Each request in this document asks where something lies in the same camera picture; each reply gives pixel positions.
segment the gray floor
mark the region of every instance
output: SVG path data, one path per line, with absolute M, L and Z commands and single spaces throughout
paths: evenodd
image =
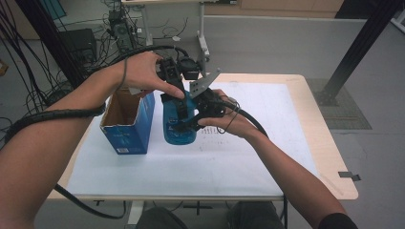
M 207 68 L 329 78 L 363 25 L 364 21 L 352 20 L 206 17 L 205 37 L 211 52 Z M 195 38 L 182 42 L 180 46 L 196 50 Z M 405 34 L 388 25 L 346 84 L 373 129 L 331 131 L 349 170 L 362 178 L 355 182 L 359 198 L 343 201 L 359 228 L 405 225 L 404 53 Z M 22 106 L 26 95 L 14 93 L 17 85 L 21 85 L 17 75 L 0 78 L 0 116 L 15 120 L 26 112 Z M 182 208 L 174 213 L 190 228 L 226 228 L 225 202 L 205 204 L 214 210 L 202 210 L 199 216 Z M 157 205 L 174 208 L 177 202 Z M 121 203 L 104 202 L 98 208 L 118 214 Z M 83 213 L 68 201 L 47 201 L 36 223 L 38 228 L 123 228 L 124 224 L 125 219 L 98 219 Z M 309 228 L 292 207 L 289 228 Z

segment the blue bottle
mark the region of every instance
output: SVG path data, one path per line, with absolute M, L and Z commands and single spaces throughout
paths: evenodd
M 189 92 L 185 92 L 187 98 L 187 113 L 188 118 L 179 120 L 176 110 L 176 105 L 173 100 L 163 102 L 163 132 L 164 139 L 167 143 L 172 145 L 187 145 L 196 139 L 197 132 L 194 130 L 187 130 L 185 132 L 177 132 L 173 126 L 187 121 L 194 116 L 196 105 L 191 100 Z

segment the black sleeve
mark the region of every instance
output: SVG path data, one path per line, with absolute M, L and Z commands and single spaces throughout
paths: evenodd
M 357 226 L 345 214 L 334 213 L 322 219 L 318 229 L 357 229 Z

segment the open box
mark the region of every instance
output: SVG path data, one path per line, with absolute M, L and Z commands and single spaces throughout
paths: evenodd
M 111 96 L 100 128 L 117 154 L 147 153 L 154 109 L 153 94 L 140 98 L 122 89 Z

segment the metal pole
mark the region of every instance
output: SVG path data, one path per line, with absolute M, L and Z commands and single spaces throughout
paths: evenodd
M 40 0 L 15 0 L 15 2 L 24 12 L 72 87 L 77 88 L 85 78 L 63 44 L 56 25 L 42 7 Z
M 398 10 L 402 0 L 380 0 L 376 9 L 354 39 L 339 66 L 322 92 L 315 93 L 319 105 L 336 105 L 336 96 L 351 76 L 357 65 L 366 55 L 375 40 Z

